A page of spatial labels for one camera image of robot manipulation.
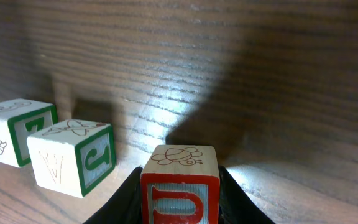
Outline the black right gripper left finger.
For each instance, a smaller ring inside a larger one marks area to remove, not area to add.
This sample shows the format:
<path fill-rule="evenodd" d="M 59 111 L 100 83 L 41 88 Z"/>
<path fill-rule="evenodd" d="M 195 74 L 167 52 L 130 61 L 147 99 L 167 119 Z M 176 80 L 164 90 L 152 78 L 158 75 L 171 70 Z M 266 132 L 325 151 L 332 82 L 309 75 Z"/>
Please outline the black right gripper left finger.
<path fill-rule="evenodd" d="M 140 174 L 136 167 L 111 198 L 84 224 L 141 224 Z"/>

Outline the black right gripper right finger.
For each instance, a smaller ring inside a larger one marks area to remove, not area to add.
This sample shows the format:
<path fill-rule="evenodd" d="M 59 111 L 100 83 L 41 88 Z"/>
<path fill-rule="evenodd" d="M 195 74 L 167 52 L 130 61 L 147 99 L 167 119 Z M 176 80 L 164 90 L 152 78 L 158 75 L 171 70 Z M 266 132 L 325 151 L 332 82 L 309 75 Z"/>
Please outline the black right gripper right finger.
<path fill-rule="evenodd" d="M 219 224 L 274 224 L 242 190 L 224 166 L 219 166 Z"/>

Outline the red U wooden block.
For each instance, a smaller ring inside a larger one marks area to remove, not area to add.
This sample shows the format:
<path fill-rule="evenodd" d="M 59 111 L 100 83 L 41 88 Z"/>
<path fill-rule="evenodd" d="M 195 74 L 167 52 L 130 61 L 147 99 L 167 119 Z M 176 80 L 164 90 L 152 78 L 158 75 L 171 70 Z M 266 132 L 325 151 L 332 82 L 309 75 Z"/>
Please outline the red U wooden block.
<path fill-rule="evenodd" d="M 220 176 L 212 146 L 157 146 L 140 186 L 145 224 L 218 222 Z"/>

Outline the green duck wooden block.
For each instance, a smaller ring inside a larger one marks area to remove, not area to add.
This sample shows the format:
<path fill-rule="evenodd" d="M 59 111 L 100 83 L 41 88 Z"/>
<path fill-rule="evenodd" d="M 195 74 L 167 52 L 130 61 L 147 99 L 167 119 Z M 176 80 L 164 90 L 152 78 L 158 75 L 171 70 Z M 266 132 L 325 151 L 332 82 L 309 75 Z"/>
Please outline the green duck wooden block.
<path fill-rule="evenodd" d="M 57 122 L 51 103 L 23 98 L 0 102 L 0 162 L 14 167 L 30 163 L 27 137 Z"/>

